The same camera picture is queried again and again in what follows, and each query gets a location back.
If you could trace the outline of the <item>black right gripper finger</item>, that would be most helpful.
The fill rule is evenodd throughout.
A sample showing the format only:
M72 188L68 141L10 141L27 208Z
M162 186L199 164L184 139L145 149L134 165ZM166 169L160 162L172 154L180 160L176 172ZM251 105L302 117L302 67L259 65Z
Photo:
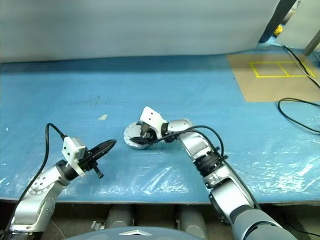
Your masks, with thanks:
M134 145L145 145L147 144L147 139L143 138L141 136L135 136L135 137L131 137L129 139L130 141L130 145L134 146Z

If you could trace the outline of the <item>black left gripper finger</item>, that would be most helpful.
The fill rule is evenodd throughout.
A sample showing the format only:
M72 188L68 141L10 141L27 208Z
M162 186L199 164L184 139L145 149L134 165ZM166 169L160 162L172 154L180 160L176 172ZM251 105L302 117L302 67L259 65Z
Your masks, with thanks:
M105 146L98 147L96 150L92 152L93 161L96 162L98 159L105 156L112 148L113 148L113 145L105 145Z
M110 139L104 142L99 143L95 147L93 147L89 154L91 157L103 157L106 155L117 143L116 139Z

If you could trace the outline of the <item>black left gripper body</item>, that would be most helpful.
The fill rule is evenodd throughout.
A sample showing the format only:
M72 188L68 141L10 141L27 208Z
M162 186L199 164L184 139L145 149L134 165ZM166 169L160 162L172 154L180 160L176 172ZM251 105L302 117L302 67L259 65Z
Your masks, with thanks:
M80 168L84 172L88 172L90 170L94 170L97 174L98 178L101 179L104 174L98 168L98 159L103 156L102 151L100 150L88 150L86 149L84 152L83 158L80 160Z

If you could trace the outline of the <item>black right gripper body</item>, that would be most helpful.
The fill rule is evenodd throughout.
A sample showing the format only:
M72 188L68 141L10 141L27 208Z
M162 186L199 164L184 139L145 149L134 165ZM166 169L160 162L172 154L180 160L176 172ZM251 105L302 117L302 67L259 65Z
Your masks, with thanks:
M151 144L156 143L161 138L160 126L149 125L145 122L140 123L140 143Z

